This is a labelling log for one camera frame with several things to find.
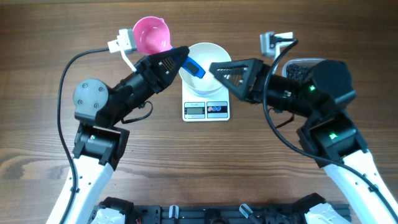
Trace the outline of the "pink scoop blue handle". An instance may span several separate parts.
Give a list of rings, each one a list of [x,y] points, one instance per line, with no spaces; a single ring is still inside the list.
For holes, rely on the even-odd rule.
[[[132,30],[137,50],[146,55],[157,54],[174,49],[170,43],[170,31],[163,18],[155,16],[143,17]],[[191,76],[202,79],[205,70],[191,57],[182,63],[182,68]]]

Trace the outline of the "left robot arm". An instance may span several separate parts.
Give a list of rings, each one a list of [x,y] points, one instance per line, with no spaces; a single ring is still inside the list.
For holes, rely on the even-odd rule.
[[[83,80],[73,93],[79,122],[74,148],[66,155],[70,171],[48,223],[87,223],[104,187],[126,149],[133,122],[126,116],[172,84],[187,59],[187,46],[142,57],[135,70],[110,87],[96,78]]]

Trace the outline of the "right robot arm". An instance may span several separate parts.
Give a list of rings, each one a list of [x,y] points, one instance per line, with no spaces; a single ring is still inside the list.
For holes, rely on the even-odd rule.
[[[396,223],[397,202],[381,178],[373,155],[346,112],[354,100],[345,63],[322,60],[297,81],[255,58],[213,62],[210,72],[240,100],[306,119],[297,130],[296,151],[312,158],[338,186],[363,223]]]

